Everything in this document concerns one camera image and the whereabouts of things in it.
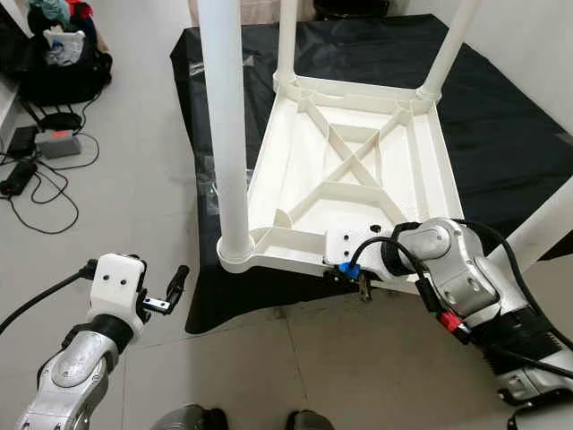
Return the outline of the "grey robot left leg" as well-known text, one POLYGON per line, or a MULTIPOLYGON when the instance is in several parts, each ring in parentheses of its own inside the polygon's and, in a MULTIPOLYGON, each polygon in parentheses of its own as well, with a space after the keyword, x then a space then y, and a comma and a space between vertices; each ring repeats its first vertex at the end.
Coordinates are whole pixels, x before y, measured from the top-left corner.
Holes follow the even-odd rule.
POLYGON ((188 404, 157 418, 148 430, 229 430, 229 423, 220 408, 188 404))

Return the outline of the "black wifi router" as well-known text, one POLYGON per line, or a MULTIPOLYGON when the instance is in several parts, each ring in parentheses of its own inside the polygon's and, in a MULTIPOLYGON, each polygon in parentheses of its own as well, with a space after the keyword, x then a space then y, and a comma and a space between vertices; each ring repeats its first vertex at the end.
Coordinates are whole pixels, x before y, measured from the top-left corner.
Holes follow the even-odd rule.
POLYGON ((83 131, 87 119, 86 107, 75 110, 73 104, 54 104, 53 109, 53 112, 48 112, 45 104, 34 106, 34 111, 40 112, 36 122, 42 131, 83 131))

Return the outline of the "black round basin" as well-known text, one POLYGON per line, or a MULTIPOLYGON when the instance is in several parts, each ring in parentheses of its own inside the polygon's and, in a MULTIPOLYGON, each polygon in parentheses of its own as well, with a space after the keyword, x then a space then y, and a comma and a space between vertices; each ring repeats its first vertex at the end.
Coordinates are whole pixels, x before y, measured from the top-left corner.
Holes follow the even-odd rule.
POLYGON ((388 15, 392 0, 312 0, 316 21, 346 18, 381 18, 388 15))

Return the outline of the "red plush toy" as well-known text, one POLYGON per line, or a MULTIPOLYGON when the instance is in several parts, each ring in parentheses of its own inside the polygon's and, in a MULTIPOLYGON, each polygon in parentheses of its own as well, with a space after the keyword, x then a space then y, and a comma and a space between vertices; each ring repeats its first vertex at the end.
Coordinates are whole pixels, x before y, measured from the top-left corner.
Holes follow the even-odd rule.
POLYGON ((94 15, 94 9, 83 0, 65 0, 69 5, 71 20, 89 20, 94 15))

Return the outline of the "black backpack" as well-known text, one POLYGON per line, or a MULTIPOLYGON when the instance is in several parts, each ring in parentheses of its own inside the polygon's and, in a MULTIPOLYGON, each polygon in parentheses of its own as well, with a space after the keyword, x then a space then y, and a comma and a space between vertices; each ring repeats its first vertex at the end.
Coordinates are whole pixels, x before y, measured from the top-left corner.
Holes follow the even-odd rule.
POLYGON ((32 32, 18 69, 18 97, 34 104, 93 101, 112 81, 112 56, 101 41, 94 15, 56 23, 26 4, 32 32))

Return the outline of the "teal plush toy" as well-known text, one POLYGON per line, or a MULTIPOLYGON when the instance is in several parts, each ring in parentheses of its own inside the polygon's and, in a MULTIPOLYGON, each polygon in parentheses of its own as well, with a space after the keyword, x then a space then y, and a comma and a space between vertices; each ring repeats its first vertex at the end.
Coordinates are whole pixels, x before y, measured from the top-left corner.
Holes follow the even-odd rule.
POLYGON ((37 9, 47 20, 56 23, 66 23, 73 16, 68 0, 26 0, 29 8, 37 9))

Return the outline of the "black power adapter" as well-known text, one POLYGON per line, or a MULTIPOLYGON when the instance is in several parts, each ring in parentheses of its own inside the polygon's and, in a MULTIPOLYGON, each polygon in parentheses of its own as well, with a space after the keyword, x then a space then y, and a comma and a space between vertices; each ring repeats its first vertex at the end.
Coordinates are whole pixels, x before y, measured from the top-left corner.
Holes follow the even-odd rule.
POLYGON ((36 136, 40 133, 39 127, 34 125, 17 127, 13 131, 13 138, 9 141, 5 155, 12 159, 21 159, 32 155, 36 151, 36 136))
POLYGON ((0 193, 5 197, 21 195, 29 181, 39 172, 39 164, 31 159, 17 160, 12 172, 0 183, 0 193))

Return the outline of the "clear tape patch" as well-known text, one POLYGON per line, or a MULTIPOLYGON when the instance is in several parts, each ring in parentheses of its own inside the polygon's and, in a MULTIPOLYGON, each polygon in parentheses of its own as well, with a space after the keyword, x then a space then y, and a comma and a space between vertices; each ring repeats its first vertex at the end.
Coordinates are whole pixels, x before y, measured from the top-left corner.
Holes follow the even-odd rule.
POLYGON ((198 209, 216 218, 220 209, 218 208, 218 186, 216 175, 213 172, 200 172, 196 175, 198 190, 198 209))

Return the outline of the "white plastic table top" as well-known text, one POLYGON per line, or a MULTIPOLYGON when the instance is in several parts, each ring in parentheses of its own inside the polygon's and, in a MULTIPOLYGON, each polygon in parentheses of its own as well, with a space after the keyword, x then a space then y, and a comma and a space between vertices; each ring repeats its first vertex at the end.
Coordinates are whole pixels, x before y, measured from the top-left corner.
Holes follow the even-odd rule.
POLYGON ((462 217, 437 99, 297 75, 276 90, 246 168, 253 255, 244 271, 318 276, 332 227, 462 217))

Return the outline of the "grey box red light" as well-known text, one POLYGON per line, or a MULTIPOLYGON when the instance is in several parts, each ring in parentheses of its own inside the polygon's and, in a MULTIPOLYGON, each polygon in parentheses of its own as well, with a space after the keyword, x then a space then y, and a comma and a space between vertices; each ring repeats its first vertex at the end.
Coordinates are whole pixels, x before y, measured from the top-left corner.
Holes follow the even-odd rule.
POLYGON ((81 144, 71 130, 38 133, 34 136, 34 143, 45 159, 60 159, 81 154, 81 144))

